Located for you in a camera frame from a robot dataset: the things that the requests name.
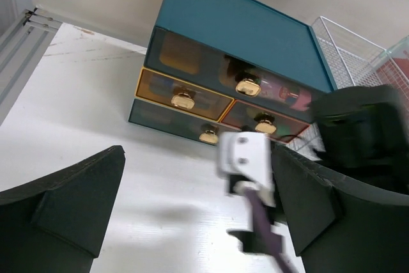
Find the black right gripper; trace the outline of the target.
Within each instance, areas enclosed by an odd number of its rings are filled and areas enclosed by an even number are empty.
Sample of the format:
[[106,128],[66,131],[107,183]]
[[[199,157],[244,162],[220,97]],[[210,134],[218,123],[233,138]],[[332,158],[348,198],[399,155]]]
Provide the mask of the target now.
[[281,254],[283,236],[272,231],[275,224],[275,208],[264,204],[258,186],[243,175],[228,176],[228,192],[243,196],[251,208],[250,230],[227,230],[242,244],[242,252],[247,254]]

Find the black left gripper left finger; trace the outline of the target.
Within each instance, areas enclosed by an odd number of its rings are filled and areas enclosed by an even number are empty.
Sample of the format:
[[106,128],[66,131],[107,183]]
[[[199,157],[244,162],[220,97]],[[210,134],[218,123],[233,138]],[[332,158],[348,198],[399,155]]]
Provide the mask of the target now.
[[1,192],[1,272],[89,272],[124,167],[116,145]]

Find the clear top drawer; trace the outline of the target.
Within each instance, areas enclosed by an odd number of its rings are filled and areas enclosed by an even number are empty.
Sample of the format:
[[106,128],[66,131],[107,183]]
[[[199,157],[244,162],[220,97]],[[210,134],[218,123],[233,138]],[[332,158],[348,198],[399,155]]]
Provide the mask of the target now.
[[314,89],[263,67],[235,58],[220,50],[177,33],[155,27],[146,53],[145,67],[158,70],[227,96],[255,104],[310,123],[309,108],[296,111],[287,105],[262,98],[260,79],[274,75],[298,84],[311,92],[312,101],[324,92]]

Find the pink lid marker tube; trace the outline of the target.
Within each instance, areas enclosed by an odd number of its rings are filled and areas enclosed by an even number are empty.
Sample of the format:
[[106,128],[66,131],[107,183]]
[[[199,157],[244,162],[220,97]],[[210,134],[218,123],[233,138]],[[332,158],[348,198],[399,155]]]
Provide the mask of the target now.
[[312,95],[306,88],[274,75],[261,77],[259,83],[260,97],[283,103],[296,111],[308,110]]

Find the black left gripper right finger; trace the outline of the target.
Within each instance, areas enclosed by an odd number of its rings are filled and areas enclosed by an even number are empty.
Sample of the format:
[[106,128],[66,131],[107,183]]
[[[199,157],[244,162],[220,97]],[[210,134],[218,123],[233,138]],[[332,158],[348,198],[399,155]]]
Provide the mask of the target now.
[[275,195],[306,272],[408,272],[408,196],[272,148]]

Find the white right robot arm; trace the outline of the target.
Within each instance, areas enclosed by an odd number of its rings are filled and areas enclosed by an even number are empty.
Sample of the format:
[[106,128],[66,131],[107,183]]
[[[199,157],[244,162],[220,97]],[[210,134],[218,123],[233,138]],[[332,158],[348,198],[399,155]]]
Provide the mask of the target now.
[[354,86],[310,105],[318,160],[245,128],[222,135],[218,166],[252,208],[252,229],[232,230],[242,251],[280,260],[285,223],[306,271],[408,268],[408,136],[398,92]]

